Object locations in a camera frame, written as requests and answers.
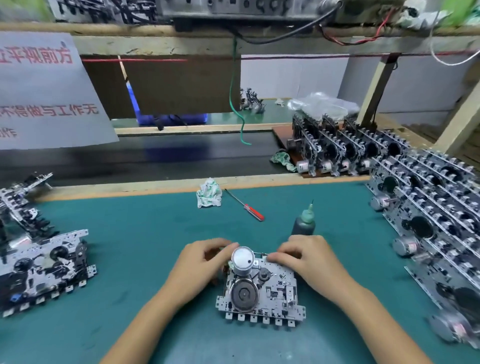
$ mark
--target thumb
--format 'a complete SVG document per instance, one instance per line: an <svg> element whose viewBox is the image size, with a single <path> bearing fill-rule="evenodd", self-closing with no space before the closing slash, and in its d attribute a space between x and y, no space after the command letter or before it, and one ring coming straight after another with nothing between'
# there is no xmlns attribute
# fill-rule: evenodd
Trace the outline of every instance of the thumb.
<svg viewBox="0 0 480 364"><path fill-rule="evenodd" d="M267 255L267 260L272 263L279 263L283 266L293 269L299 273L300 259L297 259L290 254L274 252Z"/></svg>
<svg viewBox="0 0 480 364"><path fill-rule="evenodd" d="M220 269L226 262L232 258L232 253L235 249L239 247L240 244L232 243L228 244L225 248L220 250L217 255L209 260L209 263L215 267L215 269Z"/></svg>

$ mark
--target green string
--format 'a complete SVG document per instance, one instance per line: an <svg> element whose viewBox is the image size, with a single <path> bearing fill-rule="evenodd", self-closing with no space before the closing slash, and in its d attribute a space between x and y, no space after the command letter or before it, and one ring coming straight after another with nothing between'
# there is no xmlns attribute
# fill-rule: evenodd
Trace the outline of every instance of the green string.
<svg viewBox="0 0 480 364"><path fill-rule="evenodd" d="M240 140L242 143L251 146L251 143L247 143L243 140L243 127L245 126L245 118L243 115L241 115L238 111L235 110L232 104L232 88L233 88L233 79L235 78L235 59L237 57L237 37L233 37L233 67L232 67L232 80L230 81L230 94L229 94L229 100L230 100L230 108L232 111L241 119L241 128L240 128Z"/></svg>

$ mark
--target screwdriver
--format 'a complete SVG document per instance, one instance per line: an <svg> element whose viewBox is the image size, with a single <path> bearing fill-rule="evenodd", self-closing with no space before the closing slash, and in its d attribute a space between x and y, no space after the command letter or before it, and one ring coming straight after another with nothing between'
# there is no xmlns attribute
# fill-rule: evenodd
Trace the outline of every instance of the screwdriver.
<svg viewBox="0 0 480 364"><path fill-rule="evenodd" d="M243 208L244 208L245 210L247 210L248 212L250 212L258 221L263 221L263 220L265 220L264 216L263 216L260 212L258 212L257 210L251 208L251 207L248 206L247 204L244 204L243 202L241 202L238 198L236 198L236 197L232 194L232 192L230 192L230 191L227 190L226 188L225 188L225 191L227 191L230 196L232 196L234 199L236 199L238 202L240 202L240 203L243 205Z"/></svg>

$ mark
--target white wall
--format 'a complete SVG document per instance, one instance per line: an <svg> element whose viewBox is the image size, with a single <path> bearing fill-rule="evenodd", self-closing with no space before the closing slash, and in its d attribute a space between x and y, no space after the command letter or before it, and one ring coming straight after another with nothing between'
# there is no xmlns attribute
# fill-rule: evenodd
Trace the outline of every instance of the white wall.
<svg viewBox="0 0 480 364"><path fill-rule="evenodd" d="M442 57L449 63L465 56ZM362 104L379 58L350 58L338 97ZM473 61L448 67L431 56L400 57L378 111L401 124L441 124L465 92L462 78Z"/></svg>
<svg viewBox="0 0 480 364"><path fill-rule="evenodd" d="M275 57L275 55L246 56L248 57ZM244 90L250 87L259 98L304 97L316 91L323 91L336 97L348 63L348 58L279 60L244 58L241 61L240 87Z"/></svg>

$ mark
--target white cable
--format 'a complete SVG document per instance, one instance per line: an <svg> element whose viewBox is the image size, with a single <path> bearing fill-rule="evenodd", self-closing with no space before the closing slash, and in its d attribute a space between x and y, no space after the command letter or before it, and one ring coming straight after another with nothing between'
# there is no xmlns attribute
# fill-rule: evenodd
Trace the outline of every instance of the white cable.
<svg viewBox="0 0 480 364"><path fill-rule="evenodd" d="M430 54L432 55L432 57L435 58L441 64L444 64L445 66L459 66L461 64L467 63L469 60L472 60L476 56L478 56L480 54L480 49L477 50L477 52L475 52L475 54L472 54L470 57L468 57L466 60L463 60L463 61L457 62L457 63L447 63L447 62L444 62L437 57L437 55L433 51L433 29L435 28L438 16L440 15L440 11L441 10L437 11L437 15L435 16L435 20L433 21L432 28L430 29L429 40L430 40Z"/></svg>

